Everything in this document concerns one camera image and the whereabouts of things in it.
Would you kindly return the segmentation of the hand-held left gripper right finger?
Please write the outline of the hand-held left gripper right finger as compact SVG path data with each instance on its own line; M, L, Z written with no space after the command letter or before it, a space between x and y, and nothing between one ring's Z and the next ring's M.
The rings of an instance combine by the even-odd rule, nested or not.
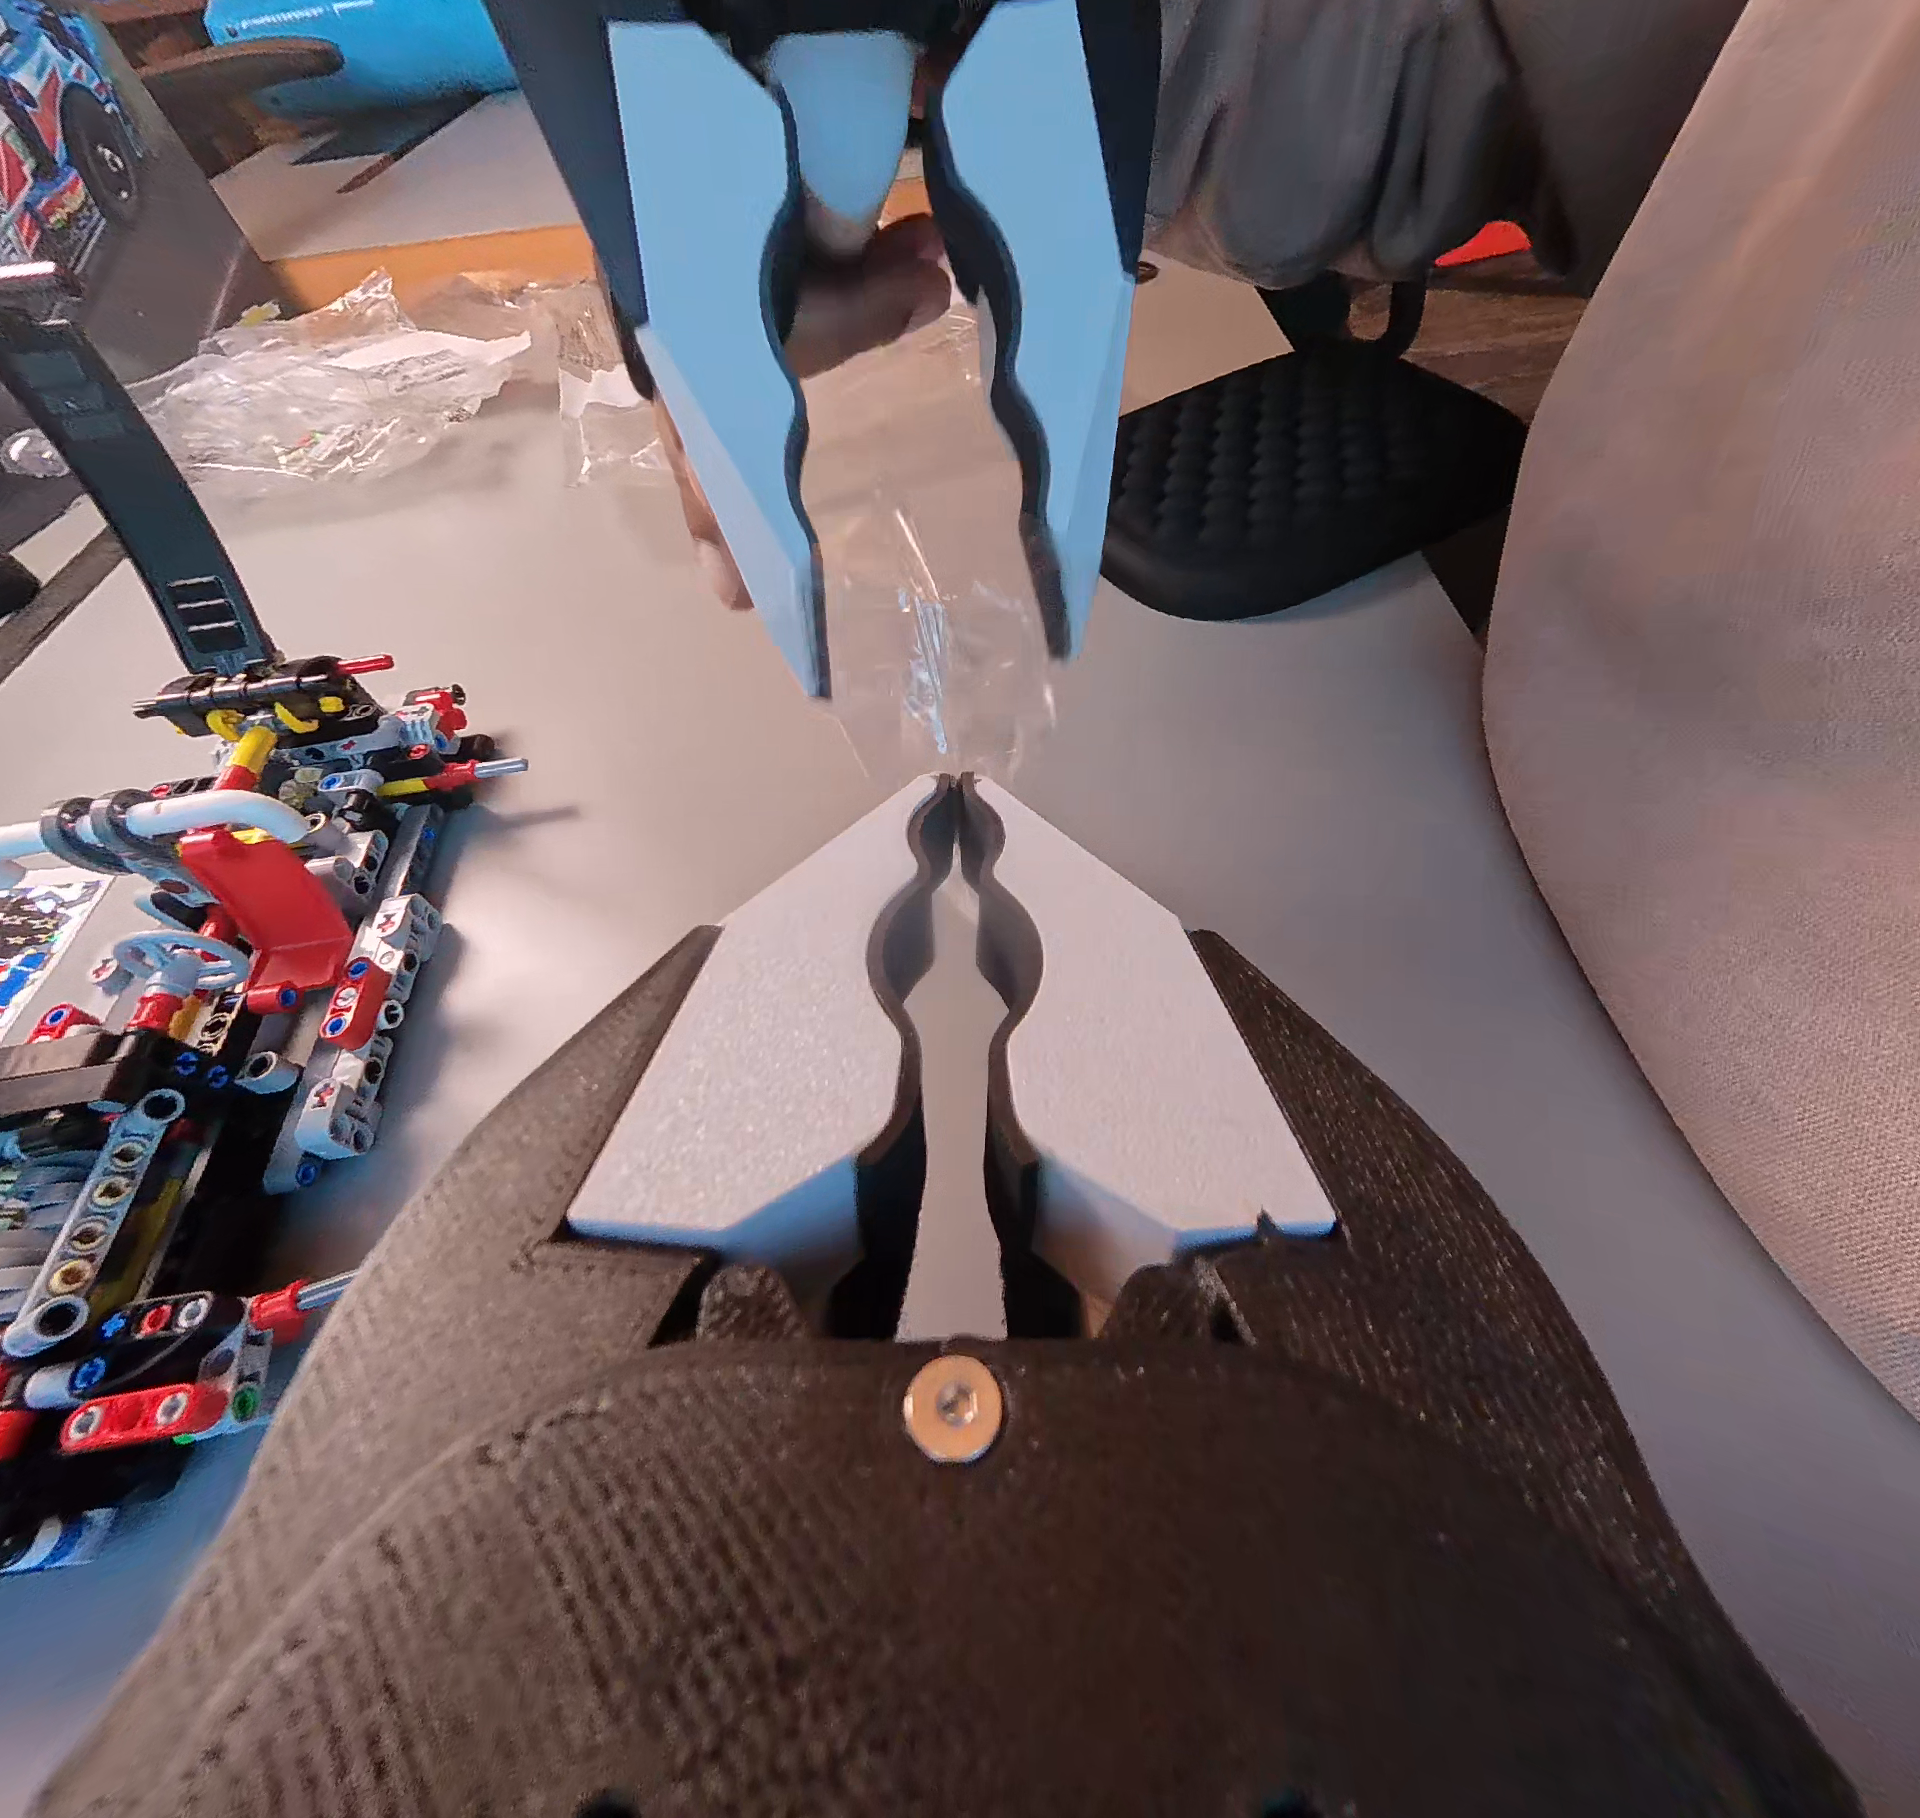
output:
M1140 1269L1330 1236L1194 932L990 779L961 779L961 859L1005 1006L985 1137L1005 1326L1086 1328Z

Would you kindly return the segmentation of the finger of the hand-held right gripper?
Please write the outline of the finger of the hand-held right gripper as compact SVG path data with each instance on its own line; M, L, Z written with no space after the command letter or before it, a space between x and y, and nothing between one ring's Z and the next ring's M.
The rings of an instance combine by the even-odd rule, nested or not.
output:
M996 0L925 107L929 199L981 320L1020 465L1020 548L1050 657L1099 587L1136 279L1112 206L1077 0Z
M775 273L800 225L786 101L696 23L610 23L644 320L636 345L738 580L806 699L829 699L803 392Z

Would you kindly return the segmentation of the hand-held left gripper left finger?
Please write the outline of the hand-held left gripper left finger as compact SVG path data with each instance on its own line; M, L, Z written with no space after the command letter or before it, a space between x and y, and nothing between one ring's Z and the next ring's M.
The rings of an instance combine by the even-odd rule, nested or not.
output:
M954 821L954 777L919 777L727 914L570 1232L760 1261L800 1299L906 1294L924 1202L906 996Z

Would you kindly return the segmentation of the small clear plastic bag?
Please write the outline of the small clear plastic bag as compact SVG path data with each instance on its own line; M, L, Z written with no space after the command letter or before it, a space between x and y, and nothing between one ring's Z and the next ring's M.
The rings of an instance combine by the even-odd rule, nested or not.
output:
M1017 564L868 495L824 539L829 716L866 779L1008 779L1055 725L1054 663Z

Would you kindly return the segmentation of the red lego seat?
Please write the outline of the red lego seat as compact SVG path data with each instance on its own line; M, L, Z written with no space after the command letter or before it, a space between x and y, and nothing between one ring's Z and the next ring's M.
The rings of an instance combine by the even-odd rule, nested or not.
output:
M353 931L308 871L265 830L201 828L178 839L178 862L250 946L246 1008L272 1014L330 989L346 967Z

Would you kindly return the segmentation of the lego car chassis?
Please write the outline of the lego car chassis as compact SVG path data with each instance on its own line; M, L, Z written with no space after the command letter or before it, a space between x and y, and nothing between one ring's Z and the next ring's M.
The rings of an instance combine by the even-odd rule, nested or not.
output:
M440 942L447 820L522 772L469 725L461 684L369 688L390 654L185 675L139 720L204 744L204 769L59 796L12 864L108 875L85 982L2 1046L2 1577L99 1556L190 1456L256 1431L274 1361L343 1280L262 1286L285 1199L364 1161L407 1006ZM211 996L103 993L139 931L250 946L178 862L201 828L283 839L340 906L340 977L256 1014Z

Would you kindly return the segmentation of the grey lego steering wheel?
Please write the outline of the grey lego steering wheel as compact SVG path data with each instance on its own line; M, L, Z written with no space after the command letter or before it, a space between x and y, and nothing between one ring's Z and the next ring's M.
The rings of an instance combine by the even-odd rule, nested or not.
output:
M250 967L239 946L204 932L139 931L120 936L86 980L108 996L134 984L145 984L145 993L211 996L244 989Z

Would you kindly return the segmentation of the black lego set box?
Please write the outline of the black lego set box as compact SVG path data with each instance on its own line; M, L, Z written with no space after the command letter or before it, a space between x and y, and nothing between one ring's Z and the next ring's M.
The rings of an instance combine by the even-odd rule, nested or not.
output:
M2 0L2 267L57 267L123 382L278 295L86 0Z

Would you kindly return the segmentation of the person's right hand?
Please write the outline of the person's right hand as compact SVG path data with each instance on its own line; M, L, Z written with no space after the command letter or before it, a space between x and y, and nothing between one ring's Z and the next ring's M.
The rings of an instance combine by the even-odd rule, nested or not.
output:
M793 377L808 382L893 345L944 316L951 273L929 216L878 227L855 259L821 259L803 273L786 335Z

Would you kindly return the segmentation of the white labelled clear plastic bag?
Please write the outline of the white labelled clear plastic bag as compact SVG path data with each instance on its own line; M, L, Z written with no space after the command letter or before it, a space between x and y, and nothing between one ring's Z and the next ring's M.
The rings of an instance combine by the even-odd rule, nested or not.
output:
M265 504L390 479L513 387L577 416L599 382L636 402L594 282L452 275L402 303L375 270L317 311L207 335L134 402L197 495Z

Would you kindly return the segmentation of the blue plastic object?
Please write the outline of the blue plastic object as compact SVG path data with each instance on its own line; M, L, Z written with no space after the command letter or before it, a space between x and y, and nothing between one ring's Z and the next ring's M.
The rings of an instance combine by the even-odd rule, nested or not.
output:
M278 118L343 118L380 107L516 91L483 0L204 0L213 44L319 38L340 70L256 91Z

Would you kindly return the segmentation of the holographic sticker sheet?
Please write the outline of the holographic sticker sheet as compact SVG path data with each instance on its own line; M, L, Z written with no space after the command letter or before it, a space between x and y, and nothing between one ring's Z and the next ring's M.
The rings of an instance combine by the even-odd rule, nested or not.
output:
M2 872L2 1046L26 1043L42 1011L85 982L85 927L103 910L108 875L57 864Z

